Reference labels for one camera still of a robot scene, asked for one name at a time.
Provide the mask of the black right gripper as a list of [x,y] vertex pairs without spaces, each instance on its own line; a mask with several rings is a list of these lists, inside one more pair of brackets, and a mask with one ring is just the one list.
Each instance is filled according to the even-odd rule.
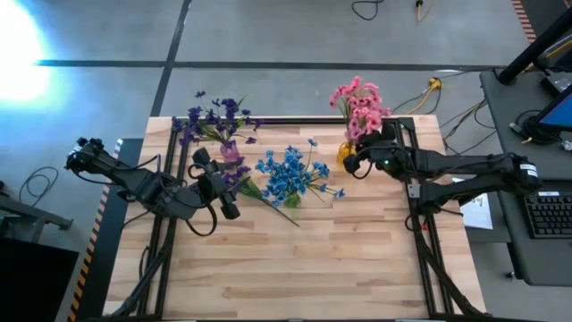
[[377,170],[383,170],[393,179],[407,181],[411,173],[409,154],[395,139],[392,122],[383,121],[380,130],[373,130],[359,138],[357,149],[360,151],[343,159],[345,170],[349,174],[355,174],[360,168],[360,163],[368,160],[369,167],[366,174],[371,172],[374,164]]

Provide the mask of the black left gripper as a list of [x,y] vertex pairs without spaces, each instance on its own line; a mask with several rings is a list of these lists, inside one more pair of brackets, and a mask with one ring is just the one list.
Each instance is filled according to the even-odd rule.
[[[194,208],[205,208],[214,199],[221,196],[221,210],[226,219],[236,219],[240,216],[238,207],[234,204],[237,194],[248,182],[248,176],[243,173],[226,174],[230,170],[238,170],[238,162],[218,162],[212,159],[205,148],[197,149],[192,155],[192,169],[201,170],[198,175],[189,174],[195,182],[192,190],[199,196],[199,203]],[[223,186],[231,186],[223,191]]]

